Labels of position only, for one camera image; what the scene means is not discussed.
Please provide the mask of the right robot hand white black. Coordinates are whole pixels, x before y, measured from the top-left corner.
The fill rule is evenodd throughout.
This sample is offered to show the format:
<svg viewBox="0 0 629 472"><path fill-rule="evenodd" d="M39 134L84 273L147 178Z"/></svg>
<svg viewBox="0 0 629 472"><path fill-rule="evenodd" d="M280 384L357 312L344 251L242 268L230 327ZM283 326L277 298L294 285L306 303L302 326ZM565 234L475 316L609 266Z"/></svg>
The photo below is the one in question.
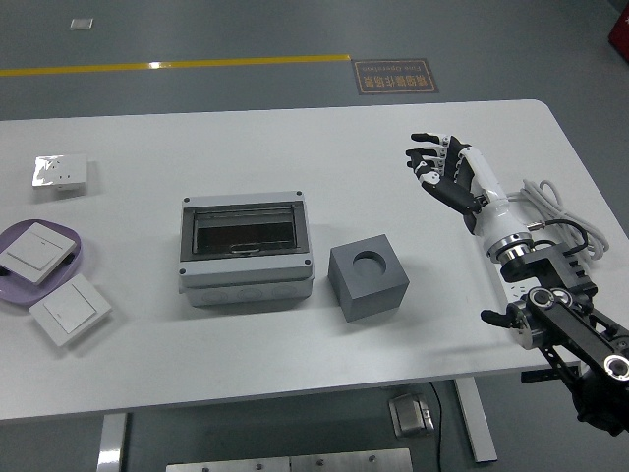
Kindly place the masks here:
<svg viewBox="0 0 629 472"><path fill-rule="evenodd" d="M463 216L494 263L533 250L530 231L511 211L506 193L477 148L452 135L414 133L411 139L418 146L406 151L407 166L426 192Z"/></svg>

